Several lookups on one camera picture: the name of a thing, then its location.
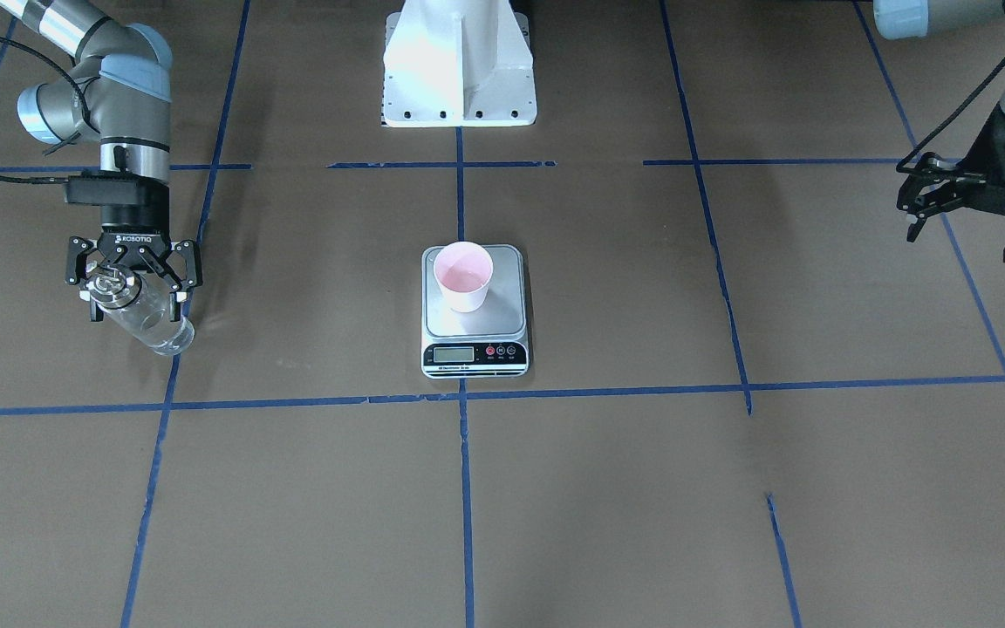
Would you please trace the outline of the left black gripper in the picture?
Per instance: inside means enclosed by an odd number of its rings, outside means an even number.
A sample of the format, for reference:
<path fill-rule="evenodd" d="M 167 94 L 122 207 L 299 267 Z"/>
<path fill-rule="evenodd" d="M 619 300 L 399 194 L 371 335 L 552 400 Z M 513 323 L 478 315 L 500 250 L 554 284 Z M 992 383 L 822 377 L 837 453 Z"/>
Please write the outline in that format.
<path fill-rule="evenodd" d="M 994 110 L 965 158 L 945 160 L 934 152 L 906 163 L 896 207 L 909 223 L 906 242 L 917 242 L 926 220 L 956 209 L 1005 217 L 1005 112 Z M 1005 263 L 1005 246 L 1002 248 Z"/>

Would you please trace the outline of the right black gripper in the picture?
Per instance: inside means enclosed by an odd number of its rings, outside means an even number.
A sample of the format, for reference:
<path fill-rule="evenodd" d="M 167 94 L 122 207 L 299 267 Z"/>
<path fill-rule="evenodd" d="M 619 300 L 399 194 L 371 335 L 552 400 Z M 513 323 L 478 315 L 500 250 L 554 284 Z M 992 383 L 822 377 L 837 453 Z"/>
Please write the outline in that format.
<path fill-rule="evenodd" d="M 100 254 L 105 263 L 124 265 L 136 273 L 153 274 L 170 290 L 170 319 L 183 319 L 190 291 L 202 285 L 201 251 L 195 240 L 170 237 L 170 187 L 147 176 L 137 180 L 139 203 L 135 206 L 99 208 L 100 236 L 69 239 L 65 282 L 79 287 L 79 298 L 87 302 L 89 321 L 103 322 L 100 302 L 106 294 L 94 281 L 85 282 L 86 258 Z"/>

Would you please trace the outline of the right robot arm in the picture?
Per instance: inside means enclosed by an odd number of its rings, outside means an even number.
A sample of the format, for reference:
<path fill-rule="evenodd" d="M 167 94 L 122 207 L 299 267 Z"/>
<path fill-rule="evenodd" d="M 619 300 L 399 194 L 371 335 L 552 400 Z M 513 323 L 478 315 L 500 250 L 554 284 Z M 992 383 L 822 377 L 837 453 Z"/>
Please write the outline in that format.
<path fill-rule="evenodd" d="M 167 286 L 172 321 L 202 283 L 200 253 L 170 235 L 170 71 L 167 40 L 121 24 L 87 1 L 3 1 L 1 8 L 71 57 L 58 82 L 25 89 L 17 117 L 51 150 L 95 143 L 99 165 L 64 181 L 69 204 L 99 208 L 100 235 L 75 237 L 66 282 L 83 290 L 86 262 L 153 275 Z"/>

